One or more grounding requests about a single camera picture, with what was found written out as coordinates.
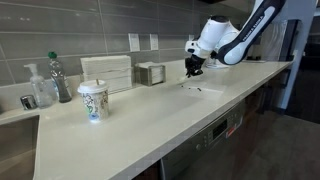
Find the cup lid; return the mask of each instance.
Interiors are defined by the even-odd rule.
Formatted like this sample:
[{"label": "cup lid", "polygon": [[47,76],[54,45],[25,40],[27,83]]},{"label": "cup lid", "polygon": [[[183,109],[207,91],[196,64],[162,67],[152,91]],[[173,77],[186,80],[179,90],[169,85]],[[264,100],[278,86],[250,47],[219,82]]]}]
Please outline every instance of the cup lid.
[{"label": "cup lid", "polygon": [[99,85],[97,81],[86,81],[80,84],[78,88],[79,93],[100,93],[108,90],[108,85],[105,81],[99,80]]}]

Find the small object on counter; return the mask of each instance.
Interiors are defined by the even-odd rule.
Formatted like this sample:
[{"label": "small object on counter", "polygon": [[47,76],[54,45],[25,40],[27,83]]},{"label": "small object on counter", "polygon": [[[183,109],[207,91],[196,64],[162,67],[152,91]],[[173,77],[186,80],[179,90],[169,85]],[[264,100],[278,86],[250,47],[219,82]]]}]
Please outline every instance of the small object on counter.
[{"label": "small object on counter", "polygon": [[38,107],[33,95],[22,96],[20,97],[20,101],[24,110],[32,110]]},{"label": "small object on counter", "polygon": [[59,102],[67,103],[72,100],[72,95],[62,63],[58,61],[57,54],[55,52],[49,52],[48,56],[50,58],[50,75]]},{"label": "small object on counter", "polygon": [[164,65],[146,62],[137,64],[141,84],[153,86],[166,81],[166,67]]},{"label": "small object on counter", "polygon": [[108,92],[132,88],[130,56],[102,56],[81,58],[84,81],[100,79],[108,84]]},{"label": "small object on counter", "polygon": [[30,68],[32,77],[30,78],[31,86],[36,98],[37,105],[40,109],[47,108],[52,105],[52,97],[48,92],[47,84],[44,78],[38,75],[37,65],[28,64],[24,67]]},{"label": "small object on counter", "polygon": [[78,92],[92,122],[100,122],[109,116],[108,85],[102,80],[86,81],[80,84]]}]

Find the dishwasher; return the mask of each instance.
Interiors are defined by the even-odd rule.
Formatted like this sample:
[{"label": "dishwasher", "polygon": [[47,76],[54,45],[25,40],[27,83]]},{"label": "dishwasher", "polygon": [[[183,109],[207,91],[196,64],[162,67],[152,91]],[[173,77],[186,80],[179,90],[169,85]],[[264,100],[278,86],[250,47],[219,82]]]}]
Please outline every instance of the dishwasher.
[{"label": "dishwasher", "polygon": [[161,179],[231,180],[244,113],[242,101],[164,156]]}]

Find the green bottle cap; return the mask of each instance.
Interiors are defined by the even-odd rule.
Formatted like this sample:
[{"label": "green bottle cap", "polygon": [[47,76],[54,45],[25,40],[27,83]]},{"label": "green bottle cap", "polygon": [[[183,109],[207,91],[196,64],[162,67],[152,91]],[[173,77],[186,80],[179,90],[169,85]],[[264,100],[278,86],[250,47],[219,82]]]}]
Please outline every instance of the green bottle cap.
[{"label": "green bottle cap", "polygon": [[57,58],[58,57],[58,55],[55,53],[55,52],[49,52],[48,53],[48,56],[49,56],[49,58],[51,58],[51,59],[54,59],[54,58]]}]

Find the paper cup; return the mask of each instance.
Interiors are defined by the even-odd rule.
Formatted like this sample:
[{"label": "paper cup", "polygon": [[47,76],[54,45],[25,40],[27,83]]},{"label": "paper cup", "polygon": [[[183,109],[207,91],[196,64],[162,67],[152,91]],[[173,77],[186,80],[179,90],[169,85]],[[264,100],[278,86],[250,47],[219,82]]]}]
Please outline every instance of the paper cup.
[{"label": "paper cup", "polygon": [[87,81],[80,84],[78,92],[90,121],[99,122],[109,116],[108,86],[105,81]]}]

